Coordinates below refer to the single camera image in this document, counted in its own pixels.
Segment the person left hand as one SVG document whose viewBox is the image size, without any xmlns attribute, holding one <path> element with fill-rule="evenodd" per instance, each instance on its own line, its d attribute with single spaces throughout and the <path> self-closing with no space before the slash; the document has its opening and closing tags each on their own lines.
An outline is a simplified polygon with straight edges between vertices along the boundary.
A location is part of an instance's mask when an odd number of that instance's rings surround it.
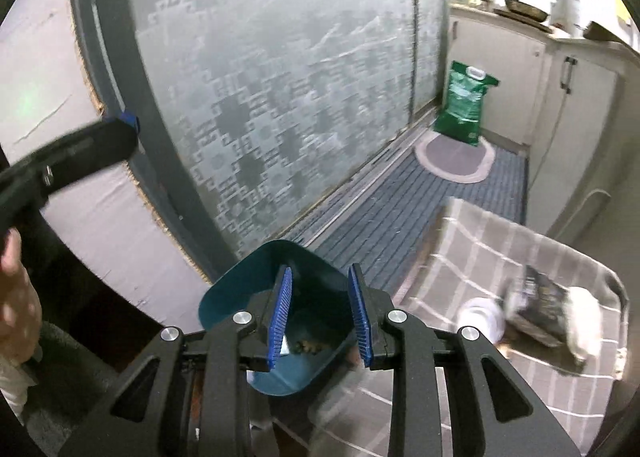
<svg viewBox="0 0 640 457">
<path fill-rule="evenodd" d="M 1 253 L 1 356 L 13 365 L 35 354 L 42 310 L 37 292 L 22 263 L 22 238 L 15 228 L 6 235 Z"/>
</svg>

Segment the white sleeve forearm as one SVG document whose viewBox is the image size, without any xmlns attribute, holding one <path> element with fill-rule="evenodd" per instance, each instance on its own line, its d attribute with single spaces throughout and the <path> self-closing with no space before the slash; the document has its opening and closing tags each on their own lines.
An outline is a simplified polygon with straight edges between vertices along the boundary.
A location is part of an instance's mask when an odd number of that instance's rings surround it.
<svg viewBox="0 0 640 457">
<path fill-rule="evenodd" d="M 17 420 L 24 423 L 23 413 L 28 401 L 28 390 L 38 385 L 35 373 L 29 364 L 35 362 L 32 357 L 17 364 L 4 356 L 0 363 L 0 389 Z"/>
</svg>

